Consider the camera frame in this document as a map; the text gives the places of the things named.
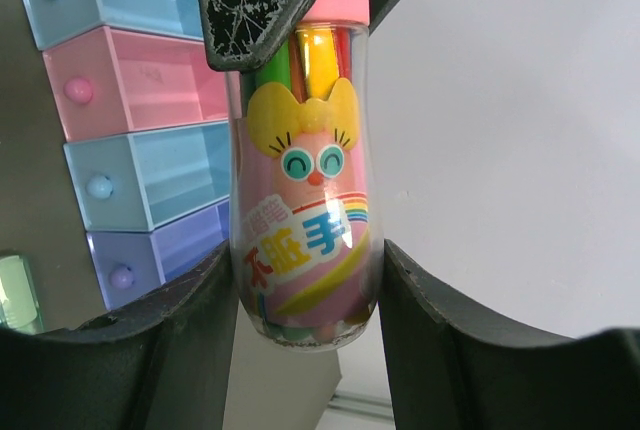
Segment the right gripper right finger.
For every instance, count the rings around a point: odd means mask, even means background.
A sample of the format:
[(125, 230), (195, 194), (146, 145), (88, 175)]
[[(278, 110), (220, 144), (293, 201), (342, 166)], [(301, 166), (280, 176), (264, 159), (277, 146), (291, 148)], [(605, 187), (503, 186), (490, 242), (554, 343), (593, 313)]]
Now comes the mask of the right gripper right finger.
[(400, 429), (635, 429), (639, 333), (572, 339), (476, 302), (387, 242), (379, 300)]

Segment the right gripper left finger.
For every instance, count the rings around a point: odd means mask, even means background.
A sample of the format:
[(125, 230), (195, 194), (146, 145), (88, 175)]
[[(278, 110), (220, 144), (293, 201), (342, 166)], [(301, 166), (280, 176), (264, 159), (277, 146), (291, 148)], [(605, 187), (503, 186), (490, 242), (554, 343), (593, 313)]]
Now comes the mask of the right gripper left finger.
[(229, 245), (75, 330), (1, 331), (4, 429), (219, 429), (238, 297)]

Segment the purple drawer bin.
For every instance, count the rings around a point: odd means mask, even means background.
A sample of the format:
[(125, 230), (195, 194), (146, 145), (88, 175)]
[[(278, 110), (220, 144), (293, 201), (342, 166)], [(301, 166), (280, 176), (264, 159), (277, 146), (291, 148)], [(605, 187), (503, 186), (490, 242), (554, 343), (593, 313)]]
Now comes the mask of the purple drawer bin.
[(227, 199), (150, 233), (89, 232), (105, 307), (122, 307), (183, 275), (228, 237)]

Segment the pink drawer bin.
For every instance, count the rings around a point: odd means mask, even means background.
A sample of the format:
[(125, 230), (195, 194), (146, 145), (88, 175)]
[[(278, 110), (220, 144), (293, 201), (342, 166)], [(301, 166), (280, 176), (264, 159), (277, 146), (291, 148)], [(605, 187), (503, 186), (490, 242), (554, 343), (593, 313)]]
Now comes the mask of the pink drawer bin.
[(69, 142), (227, 117), (225, 78), (197, 40), (101, 26), (43, 60)]

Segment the crayon tube pink cap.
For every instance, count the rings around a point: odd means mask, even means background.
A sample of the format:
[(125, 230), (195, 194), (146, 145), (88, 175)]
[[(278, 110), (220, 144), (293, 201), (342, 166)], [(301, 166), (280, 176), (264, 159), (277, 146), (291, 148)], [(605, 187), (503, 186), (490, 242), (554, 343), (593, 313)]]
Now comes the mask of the crayon tube pink cap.
[(235, 284), (256, 331), (294, 351), (352, 342), (377, 302), (369, 21), (369, 0), (317, 0), (260, 69), (226, 79)]

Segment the green highlighter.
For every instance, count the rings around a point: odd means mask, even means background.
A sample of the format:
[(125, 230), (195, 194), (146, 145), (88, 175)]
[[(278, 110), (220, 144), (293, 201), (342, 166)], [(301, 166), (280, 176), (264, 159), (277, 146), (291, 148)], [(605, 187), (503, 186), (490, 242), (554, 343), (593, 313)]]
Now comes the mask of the green highlighter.
[(21, 254), (1, 254), (1, 326), (29, 335), (43, 331), (30, 266)]

